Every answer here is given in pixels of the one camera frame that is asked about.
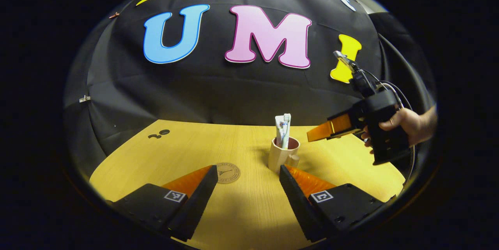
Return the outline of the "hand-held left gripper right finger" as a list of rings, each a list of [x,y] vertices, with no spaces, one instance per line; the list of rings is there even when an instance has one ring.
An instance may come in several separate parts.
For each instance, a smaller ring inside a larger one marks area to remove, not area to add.
[[[290,165],[279,180],[306,239],[344,239],[385,202],[354,184],[336,186]]]

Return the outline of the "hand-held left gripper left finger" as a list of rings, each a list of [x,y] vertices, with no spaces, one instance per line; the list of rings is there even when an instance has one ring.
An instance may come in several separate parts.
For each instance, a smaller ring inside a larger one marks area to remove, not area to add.
[[[215,185],[216,165],[208,165],[162,186],[145,184],[111,206],[135,223],[187,241],[201,220]]]

